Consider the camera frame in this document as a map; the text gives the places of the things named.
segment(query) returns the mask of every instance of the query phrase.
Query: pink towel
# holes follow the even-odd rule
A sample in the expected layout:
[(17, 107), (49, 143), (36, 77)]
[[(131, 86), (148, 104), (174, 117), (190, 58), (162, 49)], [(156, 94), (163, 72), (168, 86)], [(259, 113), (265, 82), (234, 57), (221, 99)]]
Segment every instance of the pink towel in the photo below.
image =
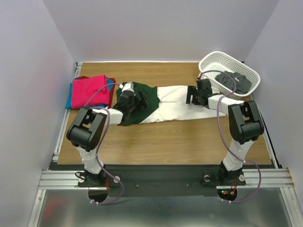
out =
[[(73, 109), (79, 109), (83, 107), (87, 101), (105, 84), (107, 80), (105, 75), (91, 77), (88, 79), (79, 79), (72, 82), (71, 92), (71, 107)], [(103, 88), (88, 104), (100, 105), (109, 104), (109, 89), (108, 86)]]

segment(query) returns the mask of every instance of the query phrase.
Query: green cloth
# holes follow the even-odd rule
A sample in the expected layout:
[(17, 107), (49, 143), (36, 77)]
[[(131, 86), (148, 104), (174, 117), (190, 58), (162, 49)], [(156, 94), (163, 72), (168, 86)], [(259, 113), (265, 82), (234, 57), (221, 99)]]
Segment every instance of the green cloth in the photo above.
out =
[[(149, 87), (146, 84), (140, 84), (140, 83), (136, 83), (136, 82), (133, 82), (133, 84), (134, 84), (135, 92), (138, 92), (141, 90), (144, 93), (144, 95), (149, 103), (149, 107), (144, 110), (141, 110), (139, 112), (131, 113), (129, 119), (127, 119), (124, 122), (124, 126), (130, 125), (130, 124), (139, 124), (140, 122), (145, 120), (149, 115), (151, 115), (156, 109), (159, 108), (160, 100), (158, 99), (158, 96), (157, 96), (157, 87)], [(119, 102), (120, 98), (121, 98), (122, 90), (118, 89), (116, 93), (117, 93), (117, 102)]]

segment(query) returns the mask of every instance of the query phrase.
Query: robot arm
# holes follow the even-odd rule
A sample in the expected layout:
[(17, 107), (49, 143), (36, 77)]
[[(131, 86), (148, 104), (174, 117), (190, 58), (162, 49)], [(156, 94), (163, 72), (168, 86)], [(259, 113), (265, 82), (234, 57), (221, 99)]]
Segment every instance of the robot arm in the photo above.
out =
[[(218, 102), (223, 95), (213, 94), (209, 79), (197, 80), (197, 86), (188, 86), (186, 103), (202, 105), (218, 110)], [(229, 116), (232, 142), (229, 151), (220, 164), (219, 178), (223, 183), (230, 182), (242, 174), (242, 163), (254, 141), (264, 132), (264, 125), (255, 101), (222, 98), (219, 112)]]
[(134, 84), (125, 83), (122, 87), (120, 101), (108, 110), (83, 107), (69, 127), (66, 137), (76, 147), (84, 164), (84, 178), (91, 182), (102, 182), (105, 174), (96, 160), (98, 144), (107, 121), (109, 124), (122, 124), (130, 114), (149, 106), (142, 91), (134, 91)]

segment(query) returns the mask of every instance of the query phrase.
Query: clothing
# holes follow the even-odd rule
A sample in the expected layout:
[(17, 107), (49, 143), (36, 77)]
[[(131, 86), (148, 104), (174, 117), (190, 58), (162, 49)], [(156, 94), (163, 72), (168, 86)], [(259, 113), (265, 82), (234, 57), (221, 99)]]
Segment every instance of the clothing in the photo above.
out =
[(187, 86), (158, 87), (159, 108), (140, 123), (164, 122), (173, 120), (193, 120), (217, 116), (215, 110), (200, 105), (186, 104)]
[[(245, 76), (237, 73), (237, 72), (227, 72), (225, 71), (228, 75), (230, 75), (234, 81), (236, 82), (237, 88), (235, 93), (243, 95), (246, 94), (250, 91), (251, 88), (251, 82), (246, 79)], [(220, 73), (215, 77), (216, 81), (218, 81), (220, 84), (224, 85), (227, 87), (229, 90), (233, 91), (234, 90), (234, 82), (232, 79), (230, 79), (228, 76), (226, 76), (223, 73)]]
[[(108, 84), (116, 83), (115, 78), (107, 78), (107, 83)], [(108, 104), (109, 108), (111, 108), (111, 106), (112, 106), (114, 88), (115, 88), (115, 85), (109, 85), (109, 104)]]
[[(76, 79), (87, 79), (89, 77), (86, 77), (86, 76), (82, 76), (82, 77), (78, 77)], [(107, 83), (108, 84), (112, 84), (112, 83), (115, 83), (115, 78), (107, 78)], [(112, 103), (112, 100), (113, 100), (113, 95), (114, 95), (114, 86), (113, 85), (109, 85), (109, 105), (108, 107), (110, 108), (111, 107), (111, 103)], [(69, 95), (68, 95), (68, 98), (67, 98), (67, 102), (66, 102), (66, 105), (65, 105), (65, 109), (72, 109), (71, 107), (71, 92), (72, 92), (72, 83), (70, 83), (70, 91), (69, 91)], [(103, 108), (107, 107), (107, 105), (94, 105), (94, 106), (101, 106)]]
[[(91, 77), (87, 79), (74, 80), (72, 82), (71, 106), (73, 109), (83, 107), (88, 100), (105, 84), (105, 75)], [(102, 89), (90, 102), (89, 105), (109, 104), (109, 88)]]
[[(138, 92), (139, 90), (141, 90), (144, 93), (144, 95), (149, 103), (149, 107), (144, 110), (141, 110), (139, 112), (132, 113), (130, 115), (129, 119), (125, 120), (124, 126), (130, 125), (130, 124), (139, 124), (140, 122), (142, 122), (144, 119), (146, 119), (155, 110), (157, 110), (159, 108), (160, 100), (157, 97), (157, 87), (149, 87), (146, 84), (140, 84), (140, 83), (136, 83), (136, 82), (133, 82), (133, 84), (134, 84), (135, 92)], [(118, 89), (116, 92), (117, 102), (119, 102), (121, 99), (121, 93), (122, 93), (122, 90)]]

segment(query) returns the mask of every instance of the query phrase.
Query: black cloth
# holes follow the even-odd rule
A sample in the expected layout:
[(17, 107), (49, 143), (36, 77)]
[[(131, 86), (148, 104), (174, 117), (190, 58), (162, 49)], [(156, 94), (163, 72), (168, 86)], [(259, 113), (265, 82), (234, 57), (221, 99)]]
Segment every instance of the black cloth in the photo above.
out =
[[(245, 76), (237, 73), (237, 72), (227, 72), (225, 71), (225, 73), (227, 73), (228, 75), (230, 75), (234, 81), (236, 82), (237, 88), (235, 93), (243, 95), (249, 92), (250, 88), (251, 88), (251, 82), (246, 79)], [(223, 73), (220, 73), (219, 75), (216, 76), (216, 81), (218, 81), (220, 84), (226, 86), (228, 89), (230, 90), (234, 90), (234, 83), (232, 81), (232, 79), (230, 79), (228, 76), (226, 76)]]

